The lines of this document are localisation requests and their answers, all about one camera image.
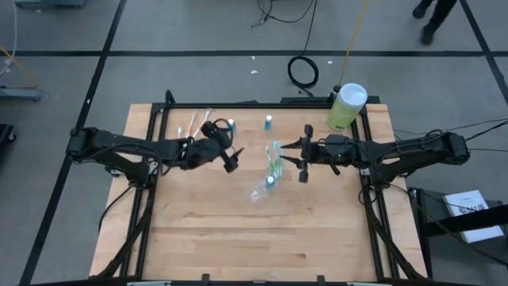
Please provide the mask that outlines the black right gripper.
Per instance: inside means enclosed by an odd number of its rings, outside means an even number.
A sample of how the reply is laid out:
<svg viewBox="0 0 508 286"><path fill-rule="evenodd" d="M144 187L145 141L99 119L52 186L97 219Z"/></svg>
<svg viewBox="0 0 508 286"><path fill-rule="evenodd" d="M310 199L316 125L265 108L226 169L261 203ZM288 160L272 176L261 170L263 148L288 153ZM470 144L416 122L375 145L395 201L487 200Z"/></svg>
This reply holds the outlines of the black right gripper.
<svg viewBox="0 0 508 286"><path fill-rule="evenodd" d="M312 141L314 129L311 125L304 126L304 137L290 144L282 145L281 149L301 149L301 159L280 156L281 159L295 164L299 169L300 183L309 179L308 165L328 165L336 176L341 174L338 166L348 167L357 159L354 140L343 135L330 134L324 141Z"/></svg>

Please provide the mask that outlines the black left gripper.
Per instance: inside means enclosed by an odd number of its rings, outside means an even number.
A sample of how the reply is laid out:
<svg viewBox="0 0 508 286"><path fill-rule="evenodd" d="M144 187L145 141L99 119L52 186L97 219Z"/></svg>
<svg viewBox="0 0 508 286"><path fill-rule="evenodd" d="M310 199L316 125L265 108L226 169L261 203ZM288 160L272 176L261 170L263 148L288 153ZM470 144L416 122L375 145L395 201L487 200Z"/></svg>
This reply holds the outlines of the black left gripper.
<svg viewBox="0 0 508 286"><path fill-rule="evenodd" d="M233 127L225 119L214 122L206 121L201 127L205 136L189 145L186 152L186 169L195 169L206 163L211 163L218 157L224 161L227 173L238 168L238 160L244 148L238 149L229 156L227 149L233 147Z"/></svg>

